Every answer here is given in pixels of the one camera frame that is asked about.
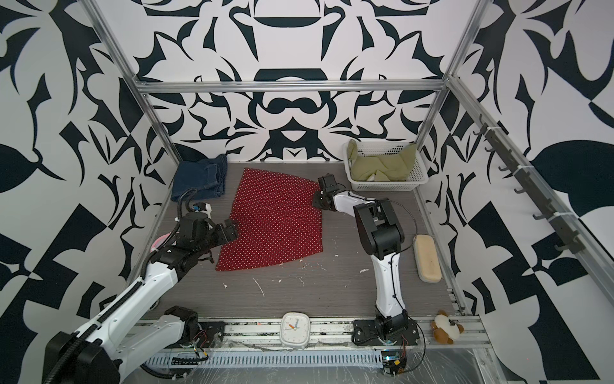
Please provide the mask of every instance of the stuffed toy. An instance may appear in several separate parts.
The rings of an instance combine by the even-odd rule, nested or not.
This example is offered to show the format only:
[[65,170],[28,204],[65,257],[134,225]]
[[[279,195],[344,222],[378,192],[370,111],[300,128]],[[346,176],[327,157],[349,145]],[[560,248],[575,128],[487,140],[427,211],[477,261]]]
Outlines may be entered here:
[[465,328],[462,325],[450,320],[448,314],[444,311],[439,311],[430,324],[433,329],[433,336],[435,340],[440,344],[454,344],[454,340],[457,340],[461,333],[465,332]]

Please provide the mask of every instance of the black and white wall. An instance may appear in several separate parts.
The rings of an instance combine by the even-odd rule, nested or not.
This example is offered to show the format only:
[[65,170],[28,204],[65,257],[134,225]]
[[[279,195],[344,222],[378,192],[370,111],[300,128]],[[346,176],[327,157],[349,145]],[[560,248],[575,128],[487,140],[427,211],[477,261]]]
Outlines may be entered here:
[[0,381],[36,383],[123,289],[176,164],[74,0],[0,2],[0,116]]
[[150,95],[184,160],[342,160],[350,138],[414,140],[434,91]]
[[[442,78],[475,0],[104,0],[148,82]],[[349,138],[413,140],[433,92],[153,95],[185,159],[341,159]]]
[[148,81],[441,78],[475,0],[100,0]]
[[[460,71],[550,186],[610,252],[614,98],[610,1],[495,0]],[[421,187],[472,313],[512,379],[614,377],[614,308],[448,97]]]

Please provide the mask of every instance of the red polka dot cloth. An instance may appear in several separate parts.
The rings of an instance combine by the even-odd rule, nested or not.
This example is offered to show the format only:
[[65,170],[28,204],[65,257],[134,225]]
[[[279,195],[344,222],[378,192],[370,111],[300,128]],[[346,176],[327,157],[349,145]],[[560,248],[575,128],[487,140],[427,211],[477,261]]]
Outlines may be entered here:
[[217,271],[267,267],[322,252],[322,212],[311,206],[318,183],[245,168],[230,218],[239,238],[220,251]]

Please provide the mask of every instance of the alarm clock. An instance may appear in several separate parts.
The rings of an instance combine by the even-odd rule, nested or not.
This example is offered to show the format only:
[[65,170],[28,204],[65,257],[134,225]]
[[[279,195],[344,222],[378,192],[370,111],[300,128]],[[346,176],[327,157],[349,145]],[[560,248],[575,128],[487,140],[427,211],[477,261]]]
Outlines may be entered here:
[[304,348],[309,342],[311,322],[304,313],[288,312],[281,319],[279,338],[282,345],[291,348]]

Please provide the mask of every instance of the white basket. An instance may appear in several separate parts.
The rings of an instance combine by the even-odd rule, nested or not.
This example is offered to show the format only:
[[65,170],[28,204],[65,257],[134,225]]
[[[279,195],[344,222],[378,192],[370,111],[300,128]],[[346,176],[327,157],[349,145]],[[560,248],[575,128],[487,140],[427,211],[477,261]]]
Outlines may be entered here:
[[[369,155],[394,155],[401,152],[408,142],[390,141],[356,141],[358,154],[361,156]],[[349,169],[351,167],[348,160],[348,143],[343,144],[343,163],[346,175],[352,184],[353,190],[412,190],[420,184],[425,184],[429,180],[426,167],[422,162],[420,153],[416,151],[416,163],[411,170],[407,181],[356,181],[352,180]]]

